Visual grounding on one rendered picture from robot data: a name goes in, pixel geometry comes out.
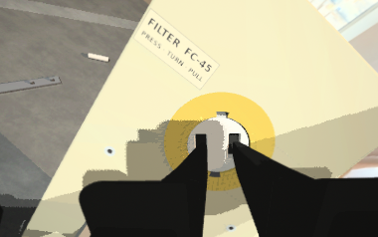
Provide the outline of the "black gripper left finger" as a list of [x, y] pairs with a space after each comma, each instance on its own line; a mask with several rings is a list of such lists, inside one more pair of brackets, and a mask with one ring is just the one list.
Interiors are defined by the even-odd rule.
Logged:
[[207, 143], [200, 142], [160, 181], [95, 181], [81, 190], [79, 202], [91, 235], [97, 227], [116, 227], [203, 237], [207, 180]]

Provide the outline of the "cream service panel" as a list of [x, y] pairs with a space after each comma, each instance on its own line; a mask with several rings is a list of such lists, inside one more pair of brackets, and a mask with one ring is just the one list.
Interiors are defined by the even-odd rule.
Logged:
[[[378, 74], [307, 0], [151, 0], [22, 237], [75, 237], [99, 180], [160, 181], [225, 112], [314, 179], [378, 147]], [[259, 237], [236, 167], [208, 170], [203, 237]]]

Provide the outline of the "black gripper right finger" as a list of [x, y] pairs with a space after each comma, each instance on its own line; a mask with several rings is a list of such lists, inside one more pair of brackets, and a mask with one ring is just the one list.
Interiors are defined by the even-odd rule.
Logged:
[[378, 211], [378, 177], [314, 179], [239, 141], [233, 158], [260, 237], [327, 237], [337, 213]]

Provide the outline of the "grey flat bar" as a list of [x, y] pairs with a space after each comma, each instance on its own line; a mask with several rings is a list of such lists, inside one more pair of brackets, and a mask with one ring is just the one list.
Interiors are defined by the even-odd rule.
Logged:
[[60, 84], [59, 77], [50, 77], [44, 79], [36, 79], [29, 81], [21, 81], [14, 83], [0, 84], [0, 94], [25, 91], [30, 89], [43, 88], [48, 86], [55, 86]]

